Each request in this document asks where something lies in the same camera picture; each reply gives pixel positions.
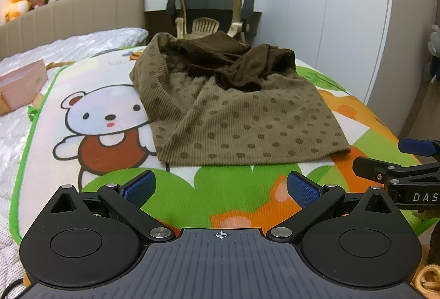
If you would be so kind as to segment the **cartoon animal play mat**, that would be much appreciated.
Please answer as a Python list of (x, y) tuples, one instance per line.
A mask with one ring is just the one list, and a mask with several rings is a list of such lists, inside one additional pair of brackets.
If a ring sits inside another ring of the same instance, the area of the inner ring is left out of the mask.
[(223, 90), (192, 78), (155, 46), (88, 57), (57, 71), (33, 111), (10, 207), (20, 242), (56, 189), (94, 192), (149, 169), (157, 189), (143, 210), (174, 229), (259, 227), (298, 211), (286, 178), (298, 171), (353, 193), (370, 181), (352, 163), (418, 160), (361, 101), (296, 61), (261, 90)]

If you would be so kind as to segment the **beige upholstered headboard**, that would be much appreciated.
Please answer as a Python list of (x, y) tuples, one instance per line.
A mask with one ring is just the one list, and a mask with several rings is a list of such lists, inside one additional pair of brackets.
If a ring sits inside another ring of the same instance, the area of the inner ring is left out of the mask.
[(1, 25), (1, 58), (92, 32), (145, 27), (145, 0), (58, 0)]

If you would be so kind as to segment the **beige mesh office chair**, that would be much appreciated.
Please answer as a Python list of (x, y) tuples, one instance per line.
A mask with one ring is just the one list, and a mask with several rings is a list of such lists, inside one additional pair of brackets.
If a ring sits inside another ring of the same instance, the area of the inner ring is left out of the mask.
[(193, 6), (196, 10), (229, 10), (231, 22), (227, 35), (245, 41), (249, 32), (249, 19), (254, 14), (255, 0), (168, 0), (166, 13), (172, 18), (180, 39), (197, 39), (206, 37), (219, 31), (220, 22), (210, 17), (193, 19), (192, 28), (187, 30), (187, 7)]

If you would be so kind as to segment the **yellow duck plush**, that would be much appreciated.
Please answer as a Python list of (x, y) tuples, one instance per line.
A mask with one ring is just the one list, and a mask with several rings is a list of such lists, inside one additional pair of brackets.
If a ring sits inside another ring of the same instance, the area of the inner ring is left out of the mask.
[(31, 9), (31, 2), (29, 0), (10, 0), (7, 13), (5, 15), (6, 21), (12, 21), (23, 14), (26, 14)]

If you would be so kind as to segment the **pink gift box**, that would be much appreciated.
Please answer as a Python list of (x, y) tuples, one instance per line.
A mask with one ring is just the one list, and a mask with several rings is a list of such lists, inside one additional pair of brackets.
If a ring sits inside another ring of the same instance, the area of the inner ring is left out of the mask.
[(1, 76), (1, 115), (34, 101), (48, 75), (43, 60), (35, 61)]

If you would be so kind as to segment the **grey hanging plush toy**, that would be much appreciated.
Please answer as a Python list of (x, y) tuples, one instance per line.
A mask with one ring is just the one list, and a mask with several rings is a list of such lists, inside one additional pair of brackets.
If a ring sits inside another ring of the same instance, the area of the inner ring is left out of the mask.
[(423, 68), (423, 80), (434, 83), (439, 81), (439, 26), (432, 25), (431, 29), (432, 33), (427, 48), (432, 58)]

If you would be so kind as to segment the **brown polka dot garment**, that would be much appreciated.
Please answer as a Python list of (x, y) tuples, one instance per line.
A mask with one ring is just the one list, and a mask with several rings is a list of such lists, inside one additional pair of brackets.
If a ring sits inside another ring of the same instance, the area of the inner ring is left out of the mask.
[(295, 54), (224, 32), (155, 35), (131, 80), (162, 162), (179, 166), (301, 163), (347, 152), (341, 126)]

